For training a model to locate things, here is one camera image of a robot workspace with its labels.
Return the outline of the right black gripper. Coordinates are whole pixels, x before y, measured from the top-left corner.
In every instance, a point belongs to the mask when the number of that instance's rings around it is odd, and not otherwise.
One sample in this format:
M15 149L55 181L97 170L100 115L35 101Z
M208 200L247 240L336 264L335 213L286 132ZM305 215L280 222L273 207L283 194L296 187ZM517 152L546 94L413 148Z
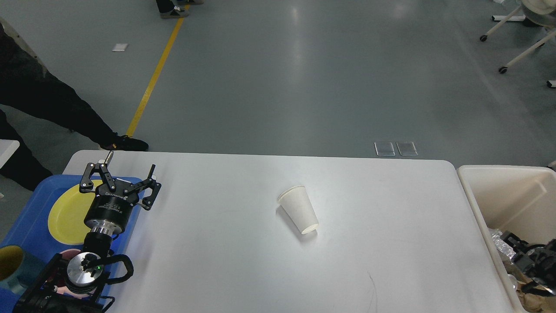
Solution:
M512 232L504 232L502 241L512 248L516 255L513 257L513 264L526 275L536 273L536 248L528 250L528 242L521 240Z

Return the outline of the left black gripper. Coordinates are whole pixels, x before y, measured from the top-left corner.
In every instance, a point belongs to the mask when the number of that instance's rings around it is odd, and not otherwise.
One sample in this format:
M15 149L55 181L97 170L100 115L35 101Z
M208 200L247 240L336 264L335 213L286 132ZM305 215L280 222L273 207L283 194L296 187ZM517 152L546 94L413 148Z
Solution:
M85 215L84 223L92 232L99 229L107 230L107 235L125 232L134 206L141 206L150 211L162 184L157 182L154 172L156 166L151 166L147 178L141 182L131 184L124 190L117 190L113 177L109 172L109 163L113 158L113 151L105 159L97 163L89 163L84 170L81 182L78 184L80 193L93 192L91 177L99 174L103 184L95 190L93 202Z

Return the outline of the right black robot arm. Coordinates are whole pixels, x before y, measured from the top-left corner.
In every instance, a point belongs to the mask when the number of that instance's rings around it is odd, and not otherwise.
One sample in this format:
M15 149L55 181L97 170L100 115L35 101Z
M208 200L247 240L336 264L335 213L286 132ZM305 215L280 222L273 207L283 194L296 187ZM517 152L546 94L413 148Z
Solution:
M510 258L520 271L532 281L521 288L522 293L554 297L556 287L556 240L547 244L529 244L506 231L500 239L515 252Z

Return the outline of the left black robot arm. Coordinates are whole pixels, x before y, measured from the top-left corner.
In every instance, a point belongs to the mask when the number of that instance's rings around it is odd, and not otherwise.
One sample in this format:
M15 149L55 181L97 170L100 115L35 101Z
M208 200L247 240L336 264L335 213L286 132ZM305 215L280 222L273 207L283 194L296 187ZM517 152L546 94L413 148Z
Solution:
M115 298L109 296L109 303L100 303L105 299L104 288L133 276L129 256L111 246L127 230L135 207L151 210L162 186L154 175L155 164L147 178L137 183L113 178L109 172L112 158L110 151L105 159L87 164L78 184L81 194L93 194L83 218L89 231L80 252L69 260L54 254L23 290L14 313L105 313Z

